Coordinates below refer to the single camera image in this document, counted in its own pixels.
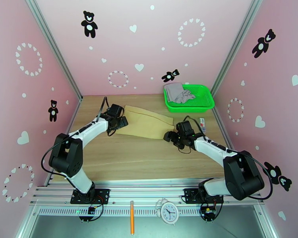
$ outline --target green basket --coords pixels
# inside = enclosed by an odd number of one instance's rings
[[[166,90],[164,92],[164,101],[169,112],[206,112],[215,106],[214,100],[209,89],[203,85],[183,85],[184,90],[190,90],[195,98],[186,103],[168,102]]]

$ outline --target pink wall panel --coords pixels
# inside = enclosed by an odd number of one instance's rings
[[[254,58],[269,29],[276,38]],[[265,203],[280,237],[298,237],[298,0],[263,1],[215,103],[235,148],[280,168]],[[292,181],[288,192],[282,176]]]
[[[56,122],[49,120],[51,100]],[[41,157],[77,104],[25,0],[0,0],[0,237],[16,235],[47,176]]]
[[[211,88],[251,0],[37,2],[82,94],[108,95],[162,93],[175,69],[173,82]],[[95,15],[95,38],[83,11]]]

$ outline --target white robotic arm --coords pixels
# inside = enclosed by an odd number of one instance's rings
[[[127,126],[126,117],[121,116],[123,112],[121,106],[113,104],[79,130],[70,134],[61,133],[55,139],[49,165],[66,177],[75,188],[73,195],[77,195],[77,200],[83,203],[91,203],[95,198],[95,184],[82,168],[83,148],[99,134],[107,132],[111,136],[117,129]]]
[[[189,121],[176,125],[177,132],[167,132],[164,140],[172,141],[179,149],[189,146],[216,161],[224,168],[225,178],[207,180],[199,184],[201,199],[231,195],[242,200],[264,188],[264,181],[247,151],[236,152],[215,143],[202,132],[194,133]]]

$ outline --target beige cloth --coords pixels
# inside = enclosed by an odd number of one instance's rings
[[[125,106],[128,126],[118,129],[117,134],[144,138],[163,139],[164,134],[173,131],[173,118],[138,107]]]

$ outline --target gray towel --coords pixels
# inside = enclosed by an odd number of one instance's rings
[[[184,90],[181,83],[172,83],[164,86],[168,102],[186,103],[189,99],[194,99],[195,95],[189,90]]]

